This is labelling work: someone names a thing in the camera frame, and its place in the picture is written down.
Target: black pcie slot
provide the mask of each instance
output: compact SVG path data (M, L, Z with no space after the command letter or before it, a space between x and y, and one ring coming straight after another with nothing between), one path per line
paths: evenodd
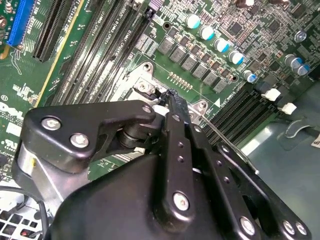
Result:
M106 81L104 81L103 85L100 88L101 90L94 96L93 100L95 103L105 101L104 97L111 91L111 86L113 84L113 81L115 80L115 77L119 73L121 67L127 61L129 55L133 51L142 34L147 29L149 23L150 19L147 17L140 19L139 23L134 28L134 34L130 35L130 41L128 41L129 44L121 49L115 63L113 64L108 75L105 78Z
M39 59L40 62L45 62L51 57L70 9L75 1L76 0L53 1L33 51L33 57Z
M93 15L89 25L87 26L83 37L81 38L81 43L78 45L74 57L72 58L72 64L68 67L68 71L64 74L62 80L62 86L59 88L59 93L56 94L54 98L54 104L63 105L66 104L66 98L70 94L70 90L74 87L75 82L78 80L77 76L81 72L85 61L92 52L93 48L99 48L96 42L99 39L100 33L106 29L108 25L105 25L106 21L110 19L111 13L115 10L118 5L117 0L112 0L109 2L107 10L104 9L105 2L101 1L99 6L99 11ZM95 25L99 22L99 28L96 29L96 34L89 45L87 45L87 40L90 35L93 34Z
M118 47L120 43L123 41L124 36L127 34L130 26L135 19L137 11L134 10L131 6L128 6L123 14L123 17L120 20L117 28L114 30L114 33L110 37L109 41L106 44L101 56L102 60L99 64L97 64L93 69L93 74L89 77L84 85L80 95L77 100L74 102L77 103L85 103L89 98L91 91L96 86L101 74L105 70L110 58L114 54L114 48Z

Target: wire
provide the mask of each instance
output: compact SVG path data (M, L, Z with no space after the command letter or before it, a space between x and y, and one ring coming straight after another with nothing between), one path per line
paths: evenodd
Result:
M215 133L218 134L219 137L222 138L242 158L242 160L249 165L254 173L258 175L259 170L253 165L247 155L245 155L238 147L236 147L231 141L229 141L229 139L222 132L220 132L219 129L216 128L205 116L201 115L201 117L206 122L206 124L208 124L209 127L212 128L212 130L215 131Z
M39 200L37 197L33 196L29 192L26 192L25 190L18 188L18 187L0 186L0 191L7 191L7 192L14 192L14 193L18 193L18 194L23 194L23 195L26 195L26 196L34 199L36 201L36 203L39 205L43 235L46 234L48 227L49 227L49 220L48 220L48 216L47 216L46 206L43 201Z

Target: capacitor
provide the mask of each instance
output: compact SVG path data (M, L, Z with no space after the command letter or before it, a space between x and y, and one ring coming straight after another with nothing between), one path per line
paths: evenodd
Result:
M289 0L269 0L269 3L271 4L288 4Z
M199 35L204 40L210 40L214 37L215 32L210 26L202 26L199 29Z
M302 64L298 68L293 68L292 71L299 76L304 76L310 71L310 66L308 64Z
M237 0L236 6L239 9L249 8L255 4L255 0Z
M293 54L288 54L284 58L284 64L292 69L299 68L303 63L303 60L300 57L297 57Z
M233 50L229 53L228 58L230 62L232 62L233 64L242 64L242 62L245 59L245 56L237 50Z
M243 78L248 82L248 83L254 83L257 80L257 76L252 73L250 70L245 70L243 72Z
M189 14L185 18L185 24L189 29L196 29L200 25L200 18L195 14Z
M225 53L229 49L229 44L222 37L217 38L214 41L214 49L219 51L220 53Z

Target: motherboard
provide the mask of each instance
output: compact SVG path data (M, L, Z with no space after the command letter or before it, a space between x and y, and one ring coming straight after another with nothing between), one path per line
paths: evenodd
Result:
M0 0L0 180L32 108L152 105L175 89L212 145L202 115L241 146L295 110L319 63L316 0ZM97 161L89 176L132 157Z

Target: green circuit board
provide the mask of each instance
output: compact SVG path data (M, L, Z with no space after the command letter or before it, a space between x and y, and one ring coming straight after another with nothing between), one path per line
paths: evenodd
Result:
M231 0L164 0L146 22L150 0L136 1L134 10L130 0L25 0L31 11L24 23L23 37L19 44L9 46L21 2L0 0L0 21L6 21L0 29L0 153L10 158L15 154L28 110L110 101L116 94L121 96L116 100L123 100L126 92L119 93L121 84L126 84L123 77L144 62L153 65L155 80L176 89L189 104L206 100L205 115L209 119L246 83L244 71L257 76L254 84L272 75L275 86L283 86L297 98L315 80L310 74L295 74L284 64L285 56L302 58L310 73L317 71L320 62L320 3L313 0L292 0L287 4L257 0L253 6L241 9ZM66 2L68 9L62 9L59 16L52 15L53 4L61 2ZM190 14L199 16L196 29L186 26ZM50 32L49 16L59 31ZM202 26L213 29L212 39L201 38ZM301 30L307 37L297 42L295 36ZM163 54L159 47L166 38L173 46ZM217 38L228 41L226 52L215 50ZM194 69L182 68L183 61L173 61L178 47L186 56L192 54L197 65L212 71L223 83L223 89L217 90L205 83L204 77L194 76ZM242 64L229 61L233 50L244 55ZM113 62L110 71L105 62ZM100 171L110 165L114 169L121 164L117 158L104 159L94 168ZM9 172L7 164L2 170L7 180Z

